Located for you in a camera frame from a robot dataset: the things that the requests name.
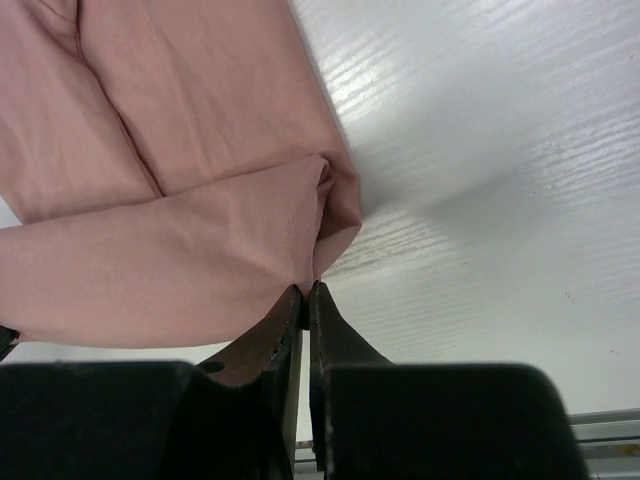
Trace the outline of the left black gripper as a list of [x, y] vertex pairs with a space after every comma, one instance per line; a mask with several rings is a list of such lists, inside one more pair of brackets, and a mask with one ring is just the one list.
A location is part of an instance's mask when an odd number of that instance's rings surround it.
[[[5, 479], [289, 479], [303, 297], [289, 287], [209, 359], [9, 364]], [[20, 334], [0, 326], [0, 360]]]

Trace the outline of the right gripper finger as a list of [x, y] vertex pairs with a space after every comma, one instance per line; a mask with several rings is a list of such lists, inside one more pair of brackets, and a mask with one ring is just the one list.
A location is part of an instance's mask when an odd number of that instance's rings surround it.
[[395, 364], [309, 297], [310, 412], [328, 479], [584, 479], [553, 383], [525, 364]]

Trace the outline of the pink t shirt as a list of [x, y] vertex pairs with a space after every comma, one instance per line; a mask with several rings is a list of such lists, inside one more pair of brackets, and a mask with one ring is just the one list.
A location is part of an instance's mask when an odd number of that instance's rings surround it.
[[361, 226], [284, 1], [3, 2], [1, 197], [14, 342], [230, 341]]

